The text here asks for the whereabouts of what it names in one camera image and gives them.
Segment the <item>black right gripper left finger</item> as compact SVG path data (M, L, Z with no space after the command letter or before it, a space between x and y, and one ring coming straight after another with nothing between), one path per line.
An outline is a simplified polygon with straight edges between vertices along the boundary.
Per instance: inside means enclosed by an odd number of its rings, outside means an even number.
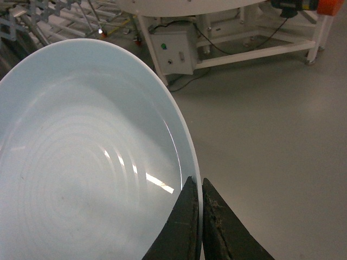
M198 192L188 177L161 232L143 259L196 259Z

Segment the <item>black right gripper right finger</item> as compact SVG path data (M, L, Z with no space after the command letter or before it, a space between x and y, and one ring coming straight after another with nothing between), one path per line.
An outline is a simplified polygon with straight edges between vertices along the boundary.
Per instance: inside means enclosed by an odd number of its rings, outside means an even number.
M203 179L203 250L205 259L273 259L249 233L216 188Z

